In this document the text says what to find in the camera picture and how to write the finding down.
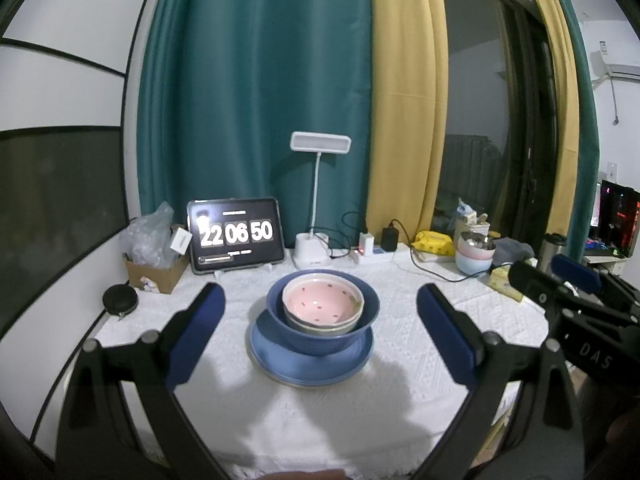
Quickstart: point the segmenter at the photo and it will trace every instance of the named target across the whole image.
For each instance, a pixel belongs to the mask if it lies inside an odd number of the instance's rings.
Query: tablet
[[[187,204],[187,225],[195,274],[284,260],[274,198],[194,200]]]

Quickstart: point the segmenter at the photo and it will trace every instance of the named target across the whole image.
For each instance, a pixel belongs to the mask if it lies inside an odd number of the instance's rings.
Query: blue gripper pad
[[[418,316],[427,329],[451,378],[468,388],[476,384],[476,366],[484,357],[478,327],[458,312],[434,283],[421,286],[416,297]]]
[[[556,254],[551,259],[551,272],[587,294],[597,294],[602,290],[602,282],[597,272],[575,263],[564,254]]]
[[[169,320],[162,336],[177,337],[169,350],[164,379],[170,390],[189,380],[224,313],[225,291],[217,283],[207,283],[187,310],[177,312]]]

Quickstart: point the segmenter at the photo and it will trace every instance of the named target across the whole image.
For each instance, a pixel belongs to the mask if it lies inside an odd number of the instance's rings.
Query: power adapter
[[[380,248],[387,253],[392,253],[398,248],[398,229],[393,223],[382,229],[382,238],[380,238]]]

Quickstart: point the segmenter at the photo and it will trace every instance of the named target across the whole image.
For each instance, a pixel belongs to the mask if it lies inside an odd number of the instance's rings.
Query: window
[[[0,334],[126,225],[120,129],[0,132]]]
[[[555,101],[548,99],[553,74],[541,51],[548,48],[545,30],[514,0],[444,3],[449,99],[432,228],[452,232],[462,199],[488,214],[492,230],[532,242],[542,237],[548,216],[545,200],[534,197],[544,192],[546,198],[549,189],[548,165],[540,177],[534,172],[542,167],[532,160],[555,160],[556,152],[548,142],[555,138],[549,109]],[[538,200],[536,222],[524,229],[531,200]]]

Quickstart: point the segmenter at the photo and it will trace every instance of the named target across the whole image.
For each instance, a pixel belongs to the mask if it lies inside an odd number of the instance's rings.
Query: cardboard box
[[[150,292],[162,292],[171,294],[175,285],[180,281],[184,269],[189,265],[189,253],[180,256],[169,269],[155,269],[146,265],[137,265],[126,258],[129,285],[148,290]]]

